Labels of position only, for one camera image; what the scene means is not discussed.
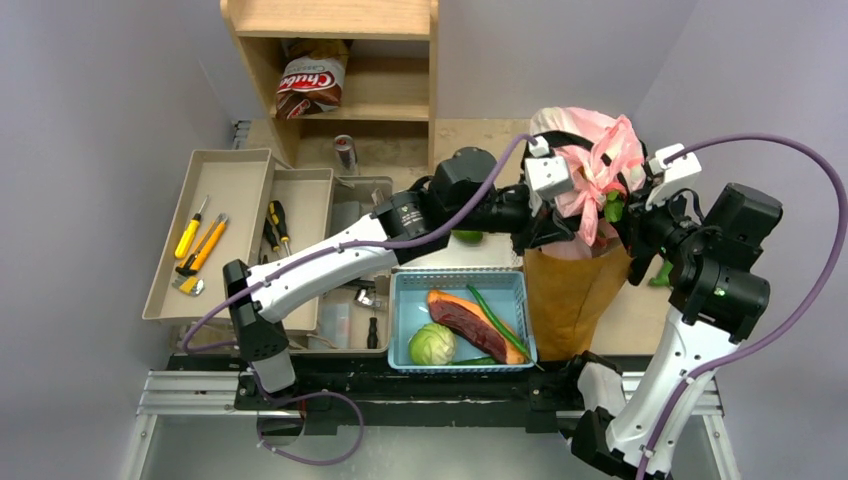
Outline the pink plastic grocery bag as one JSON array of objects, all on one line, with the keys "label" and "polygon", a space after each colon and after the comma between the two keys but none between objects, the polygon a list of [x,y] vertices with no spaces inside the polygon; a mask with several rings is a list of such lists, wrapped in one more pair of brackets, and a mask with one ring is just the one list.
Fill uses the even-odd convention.
[{"label": "pink plastic grocery bag", "polygon": [[620,244],[619,235],[603,215],[605,196],[612,190],[629,195],[646,180],[646,154],[631,120],[580,107],[546,107],[530,120],[533,135],[563,132],[589,142],[556,147],[571,172],[574,189],[555,199],[564,217],[579,221],[574,240],[542,246],[540,251],[562,260],[584,260],[602,256]]}]

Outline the brown Trader Joe's bag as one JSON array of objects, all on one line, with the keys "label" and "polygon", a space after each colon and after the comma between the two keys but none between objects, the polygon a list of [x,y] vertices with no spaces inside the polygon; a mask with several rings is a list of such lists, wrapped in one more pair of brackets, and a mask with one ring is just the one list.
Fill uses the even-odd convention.
[{"label": "brown Trader Joe's bag", "polygon": [[[589,144],[563,132],[544,137],[553,149]],[[621,240],[604,255],[584,260],[553,258],[540,248],[526,250],[529,313],[540,359],[567,360],[590,348],[600,317],[624,285],[630,263]]]}]

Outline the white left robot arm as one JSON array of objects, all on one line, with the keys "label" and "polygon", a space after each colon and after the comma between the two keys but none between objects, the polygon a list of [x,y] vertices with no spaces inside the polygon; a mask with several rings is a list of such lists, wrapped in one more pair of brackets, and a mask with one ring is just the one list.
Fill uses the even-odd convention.
[{"label": "white left robot arm", "polygon": [[519,183],[497,189],[494,182],[505,163],[476,147],[462,148],[433,175],[393,194],[328,239],[277,262],[226,264],[224,305],[260,397],[275,409],[297,399],[283,321],[302,304],[349,281],[442,250],[455,229],[508,233],[517,253],[538,245],[549,223],[542,207],[573,187],[567,163],[542,140],[530,141]]}]

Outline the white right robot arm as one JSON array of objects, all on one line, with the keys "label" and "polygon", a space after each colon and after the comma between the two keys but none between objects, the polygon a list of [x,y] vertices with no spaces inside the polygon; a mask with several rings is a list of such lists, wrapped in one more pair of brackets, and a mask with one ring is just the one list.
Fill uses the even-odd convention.
[{"label": "white right robot arm", "polygon": [[626,398],[622,377],[590,353],[564,376],[564,399],[585,411],[571,440],[574,456],[621,479],[667,479],[674,450],[713,376],[698,368],[730,355],[768,306],[767,280],[750,269],[783,216],[775,198],[729,183],[705,218],[686,215],[678,190],[659,206],[634,197],[617,229],[635,254],[631,281],[654,256],[669,261],[671,294],[663,332],[642,379]]}]

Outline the green leafy vegetable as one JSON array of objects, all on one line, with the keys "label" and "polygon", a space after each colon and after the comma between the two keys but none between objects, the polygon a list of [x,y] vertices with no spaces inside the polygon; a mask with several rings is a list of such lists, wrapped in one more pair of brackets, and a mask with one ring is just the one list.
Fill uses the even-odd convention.
[{"label": "green leafy vegetable", "polygon": [[626,201],[627,194],[618,190],[612,190],[606,194],[603,215],[608,223],[614,224],[622,219]]}]

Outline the white perforated basket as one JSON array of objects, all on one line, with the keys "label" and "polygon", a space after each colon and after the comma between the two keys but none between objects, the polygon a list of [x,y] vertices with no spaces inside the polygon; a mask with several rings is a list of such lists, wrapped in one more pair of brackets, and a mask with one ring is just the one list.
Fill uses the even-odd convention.
[{"label": "white perforated basket", "polygon": [[[444,207],[437,196],[421,187],[397,192],[374,209],[374,214],[390,240],[412,240],[424,236],[445,223],[459,208]],[[520,264],[514,256],[510,236],[486,233],[478,242],[462,240],[453,234],[445,237],[440,250],[429,246],[410,252],[402,250],[402,269],[423,268],[511,268]]]}]

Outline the orange green mango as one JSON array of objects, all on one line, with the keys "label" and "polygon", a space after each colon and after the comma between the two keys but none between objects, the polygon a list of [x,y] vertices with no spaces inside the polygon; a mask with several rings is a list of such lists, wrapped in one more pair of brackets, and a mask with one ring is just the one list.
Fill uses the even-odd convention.
[{"label": "orange green mango", "polygon": [[480,231],[453,230],[452,236],[465,244],[478,245],[483,241],[485,234]]}]

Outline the blue perforated basket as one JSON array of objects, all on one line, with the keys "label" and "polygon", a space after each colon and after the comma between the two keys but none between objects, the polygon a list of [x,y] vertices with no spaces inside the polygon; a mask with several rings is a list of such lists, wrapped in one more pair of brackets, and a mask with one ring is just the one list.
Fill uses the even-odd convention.
[{"label": "blue perforated basket", "polygon": [[399,372],[516,372],[538,361],[517,270],[402,271],[390,300],[388,362]]}]

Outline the long green bean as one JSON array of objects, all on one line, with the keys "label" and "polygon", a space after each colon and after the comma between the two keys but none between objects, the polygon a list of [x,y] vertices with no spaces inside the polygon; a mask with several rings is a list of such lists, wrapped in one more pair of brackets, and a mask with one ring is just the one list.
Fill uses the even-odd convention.
[{"label": "long green bean", "polygon": [[526,360],[529,360],[537,369],[544,371],[544,368],[532,359],[532,355],[524,343],[499,319],[499,317],[489,307],[488,303],[483,298],[482,294],[471,284],[467,284],[466,288],[474,297],[485,317],[492,323],[494,328],[511,344]]}]

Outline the green cabbage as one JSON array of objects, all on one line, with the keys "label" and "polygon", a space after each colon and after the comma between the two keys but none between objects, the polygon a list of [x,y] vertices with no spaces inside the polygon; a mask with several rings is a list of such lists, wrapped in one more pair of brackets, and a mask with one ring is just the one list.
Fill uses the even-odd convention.
[{"label": "green cabbage", "polygon": [[408,342],[410,360],[420,366],[448,365],[453,361],[456,349],[456,335],[438,323],[424,325]]}]

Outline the grey plastic case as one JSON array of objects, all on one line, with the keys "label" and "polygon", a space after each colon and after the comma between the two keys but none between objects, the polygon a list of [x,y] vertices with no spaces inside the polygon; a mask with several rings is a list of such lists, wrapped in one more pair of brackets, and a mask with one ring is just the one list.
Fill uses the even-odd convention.
[{"label": "grey plastic case", "polygon": [[343,232],[362,217],[362,205],[357,201],[334,203],[330,209],[328,237]]}]

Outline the wooden shelf unit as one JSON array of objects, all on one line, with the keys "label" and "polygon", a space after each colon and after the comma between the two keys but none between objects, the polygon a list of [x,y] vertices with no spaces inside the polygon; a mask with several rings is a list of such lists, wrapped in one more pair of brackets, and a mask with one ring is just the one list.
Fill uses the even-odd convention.
[{"label": "wooden shelf unit", "polygon": [[434,163],[436,1],[223,1],[274,146],[293,165],[309,135],[427,142]]}]

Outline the small black screwdriver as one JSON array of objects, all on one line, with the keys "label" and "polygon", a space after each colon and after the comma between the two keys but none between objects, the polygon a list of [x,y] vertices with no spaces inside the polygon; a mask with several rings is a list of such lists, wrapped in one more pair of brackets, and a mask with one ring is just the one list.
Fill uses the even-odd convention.
[{"label": "small black screwdriver", "polygon": [[377,349],[379,346],[379,325],[375,316],[369,318],[366,346],[368,349]]}]

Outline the silver drink can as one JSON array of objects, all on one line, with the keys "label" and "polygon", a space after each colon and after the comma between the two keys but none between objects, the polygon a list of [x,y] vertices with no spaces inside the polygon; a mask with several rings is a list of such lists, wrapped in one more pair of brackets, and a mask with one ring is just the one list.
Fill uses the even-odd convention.
[{"label": "silver drink can", "polygon": [[336,158],[347,175],[359,174],[359,163],[355,149],[355,143],[350,135],[342,134],[334,138],[334,152]]}]

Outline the clear small parts box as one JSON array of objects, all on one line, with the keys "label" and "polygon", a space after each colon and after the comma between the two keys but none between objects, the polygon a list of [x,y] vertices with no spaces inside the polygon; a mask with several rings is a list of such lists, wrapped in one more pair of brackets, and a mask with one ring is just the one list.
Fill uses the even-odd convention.
[{"label": "clear small parts box", "polygon": [[320,335],[337,349],[350,346],[351,306],[349,303],[328,303],[321,307]]}]

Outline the beige toolbox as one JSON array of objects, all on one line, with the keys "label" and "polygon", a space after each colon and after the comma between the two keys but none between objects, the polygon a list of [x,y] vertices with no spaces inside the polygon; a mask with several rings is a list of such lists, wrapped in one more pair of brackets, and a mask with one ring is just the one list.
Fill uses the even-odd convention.
[{"label": "beige toolbox", "polygon": [[[357,201],[362,215],[369,213],[378,200],[393,193],[388,176],[347,176],[331,180],[276,180],[272,196],[287,211],[287,222],[293,235],[293,251],[298,253],[327,238],[330,209],[334,203]],[[344,285],[322,294],[292,311],[284,320],[286,333],[293,343],[292,352],[303,356],[381,356],[388,347],[391,325],[388,320],[388,270],[371,273],[358,285]],[[321,307],[328,303],[351,306],[350,346],[337,349],[320,335]],[[369,318],[378,318],[379,346],[368,349],[366,337]]]}]

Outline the black yellow screwdriver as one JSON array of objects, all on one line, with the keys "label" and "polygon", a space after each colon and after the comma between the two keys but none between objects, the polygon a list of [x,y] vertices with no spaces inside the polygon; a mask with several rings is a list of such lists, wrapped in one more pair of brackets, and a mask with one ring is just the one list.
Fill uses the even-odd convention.
[{"label": "black yellow screwdriver", "polygon": [[268,219],[264,220],[262,235],[263,239],[268,243],[269,247],[271,248],[271,251],[274,252],[277,257],[280,257],[281,247],[275,235],[274,227]]},{"label": "black yellow screwdriver", "polygon": [[286,224],[285,209],[279,200],[272,200],[268,206],[269,220],[278,238],[278,242],[287,256],[292,255],[290,236]]}]

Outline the Chubs snack bag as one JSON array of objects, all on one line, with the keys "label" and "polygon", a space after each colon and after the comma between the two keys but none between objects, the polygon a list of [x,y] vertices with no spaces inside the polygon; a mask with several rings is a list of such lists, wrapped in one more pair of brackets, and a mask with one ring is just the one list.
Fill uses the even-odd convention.
[{"label": "Chubs snack bag", "polygon": [[342,104],[349,42],[296,39],[276,90],[275,117],[290,120],[325,113]]}]

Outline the beige toolbox tray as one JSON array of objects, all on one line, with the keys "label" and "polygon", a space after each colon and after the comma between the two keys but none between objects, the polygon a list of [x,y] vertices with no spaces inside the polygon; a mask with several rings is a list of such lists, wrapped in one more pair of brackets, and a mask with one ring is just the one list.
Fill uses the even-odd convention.
[{"label": "beige toolbox tray", "polygon": [[[285,209],[293,252],[324,240],[330,226],[334,186],[331,169],[284,169],[269,149],[193,151],[143,319],[188,325],[220,304],[225,298],[224,265],[236,259],[248,265],[259,262],[265,245],[262,227],[273,200],[280,201]],[[172,285],[177,265],[174,251],[199,208],[205,210],[202,231],[220,214],[227,215],[228,222],[200,270],[204,290],[191,297]]]}]

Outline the orange utility knife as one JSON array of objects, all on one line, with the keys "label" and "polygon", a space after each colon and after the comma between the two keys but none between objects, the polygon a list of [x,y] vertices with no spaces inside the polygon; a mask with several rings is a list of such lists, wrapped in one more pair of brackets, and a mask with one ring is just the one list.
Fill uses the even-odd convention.
[{"label": "orange utility knife", "polygon": [[175,267],[175,272],[183,276],[196,275],[202,269],[226,230],[228,221],[229,216],[226,213],[220,213],[209,226],[194,251],[188,255],[186,260]]}]

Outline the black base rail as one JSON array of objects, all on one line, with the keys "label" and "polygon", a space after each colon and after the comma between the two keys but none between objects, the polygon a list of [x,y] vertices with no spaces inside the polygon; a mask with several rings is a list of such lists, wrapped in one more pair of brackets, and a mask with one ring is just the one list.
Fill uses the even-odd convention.
[{"label": "black base rail", "polygon": [[245,416],[302,420],[308,435],[341,426],[570,430],[584,411],[576,375],[550,372],[404,374],[386,358],[300,357],[294,403],[262,398],[246,364],[226,355],[174,355],[149,373],[138,411],[148,415]]}]

